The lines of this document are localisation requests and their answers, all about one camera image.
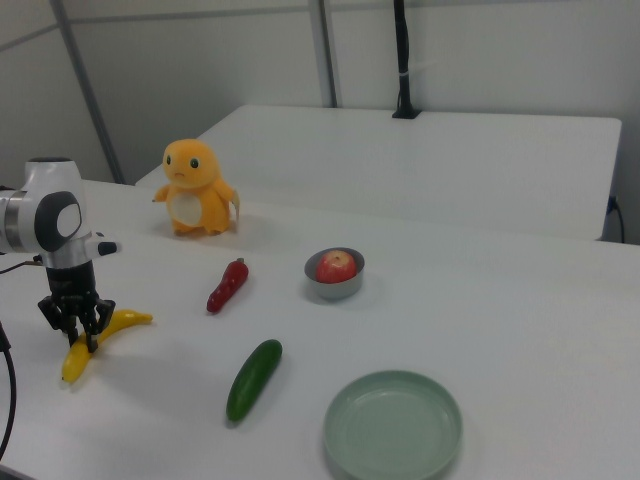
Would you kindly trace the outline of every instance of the green cucumber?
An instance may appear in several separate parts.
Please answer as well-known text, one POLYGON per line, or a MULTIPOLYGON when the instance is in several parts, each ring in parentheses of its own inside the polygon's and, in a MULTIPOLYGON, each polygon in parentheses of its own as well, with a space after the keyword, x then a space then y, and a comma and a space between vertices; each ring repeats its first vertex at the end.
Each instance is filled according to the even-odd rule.
POLYGON ((242 420, 256 403, 282 357, 282 344, 277 340, 262 342, 242 365, 229 391, 227 418, 242 420))

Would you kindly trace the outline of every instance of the stuffed animal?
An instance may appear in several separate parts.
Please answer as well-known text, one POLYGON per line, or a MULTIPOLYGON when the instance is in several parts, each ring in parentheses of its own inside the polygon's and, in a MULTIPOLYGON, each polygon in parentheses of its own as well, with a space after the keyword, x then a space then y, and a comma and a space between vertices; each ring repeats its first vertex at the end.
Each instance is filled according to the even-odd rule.
POLYGON ((156 192, 155 202, 166 202, 176 234, 204 228, 218 234, 229 228, 229 202, 240 211, 240 198, 222 178, 218 158, 200 140, 177 140, 164 151, 162 168, 169 179, 156 192))

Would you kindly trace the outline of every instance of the yellow banana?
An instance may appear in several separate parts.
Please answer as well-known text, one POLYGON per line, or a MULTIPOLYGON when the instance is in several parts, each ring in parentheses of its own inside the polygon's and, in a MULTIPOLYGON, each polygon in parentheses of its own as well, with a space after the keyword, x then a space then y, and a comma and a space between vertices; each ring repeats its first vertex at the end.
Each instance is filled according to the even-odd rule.
MULTIPOLYGON (((111 321, 98 337, 98 344, 104 342, 114 333, 134 325, 149 324, 153 319, 148 313, 140 313, 135 310, 116 310, 111 316, 111 321)), ((68 383, 75 382, 91 359, 91 353, 87 349, 87 336, 83 333, 73 343, 62 364, 62 380, 68 383)))

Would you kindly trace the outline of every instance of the white table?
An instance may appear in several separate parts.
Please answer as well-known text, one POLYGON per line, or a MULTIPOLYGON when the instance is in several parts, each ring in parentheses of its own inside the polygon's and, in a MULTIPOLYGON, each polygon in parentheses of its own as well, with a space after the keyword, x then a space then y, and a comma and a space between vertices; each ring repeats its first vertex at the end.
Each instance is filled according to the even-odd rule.
MULTIPOLYGON (((68 388, 66 339, 36 306, 45 272, 1 276, 19 388, 6 465, 41 480, 328 480, 321 434, 334 395, 399 368, 461 407, 463 449, 443 478, 637 478, 636 247, 251 201, 238 232, 178 238, 152 189, 86 192, 94 229, 124 246, 94 262, 99 293, 155 325, 111 338, 68 388), (357 295, 325 304, 302 269, 336 245, 364 254, 366 276, 357 295), (208 316, 209 293, 241 256, 248 283, 208 316), (230 429, 229 388, 268 338, 282 342, 282 363, 230 429)), ((6 390, 2 376, 3 414, 6 390)))
MULTIPOLYGON (((248 105, 200 138, 244 200, 593 240, 602 234, 620 126, 248 105)), ((165 183, 157 167, 137 185, 165 183)))

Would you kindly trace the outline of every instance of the red apple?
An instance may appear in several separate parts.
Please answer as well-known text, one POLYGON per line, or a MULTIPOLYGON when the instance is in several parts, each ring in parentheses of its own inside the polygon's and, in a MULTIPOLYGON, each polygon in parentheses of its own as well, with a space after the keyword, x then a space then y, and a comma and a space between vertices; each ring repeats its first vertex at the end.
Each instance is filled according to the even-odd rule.
POLYGON ((342 250, 325 253, 316 267, 316 280, 320 283, 339 283, 356 276, 356 261, 342 250))

